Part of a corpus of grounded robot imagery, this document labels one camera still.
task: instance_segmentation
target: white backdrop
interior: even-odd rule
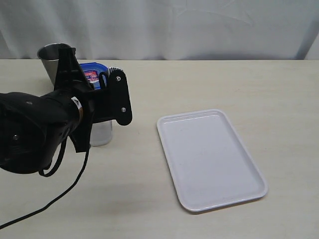
[[[79,59],[296,59],[318,13],[318,0],[1,0],[0,58],[64,42]]]

